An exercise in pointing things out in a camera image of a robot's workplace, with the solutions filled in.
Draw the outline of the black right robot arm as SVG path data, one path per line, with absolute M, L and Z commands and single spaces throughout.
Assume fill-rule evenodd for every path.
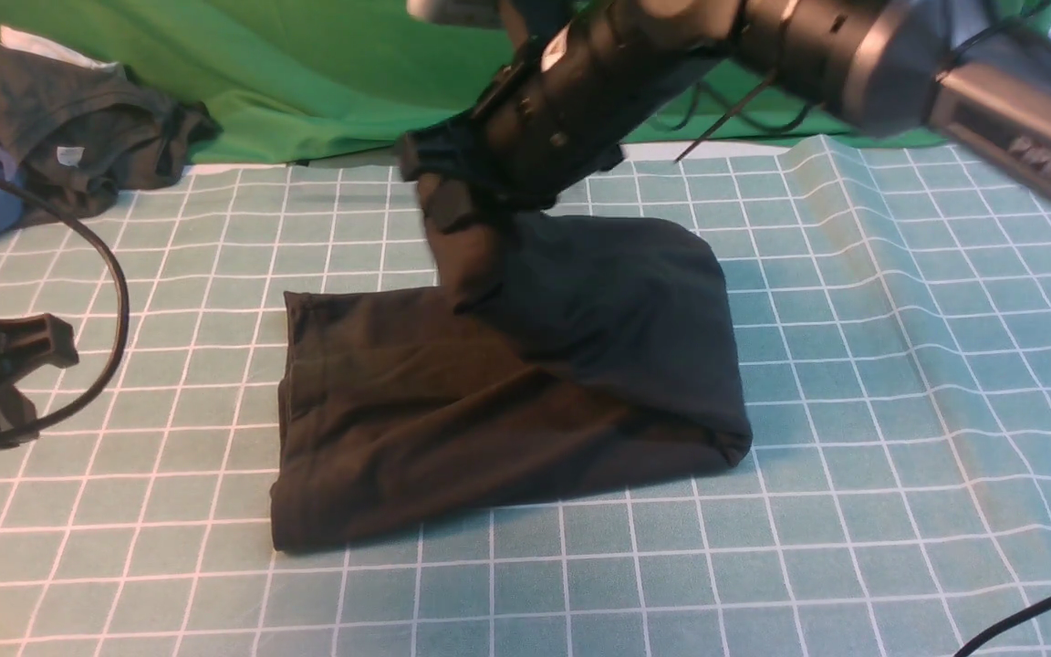
M 398 141 L 401 176 L 449 233 L 544 211 L 731 61 L 870 138 L 925 129 L 1051 201 L 1051 37 L 985 1 L 410 1 L 515 47 L 465 112 Z

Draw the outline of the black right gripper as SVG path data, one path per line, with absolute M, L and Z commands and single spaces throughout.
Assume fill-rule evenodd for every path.
M 471 108 L 398 141 L 405 182 L 441 234 L 541 211 L 716 67 L 714 1 L 475 1 L 512 43 Z

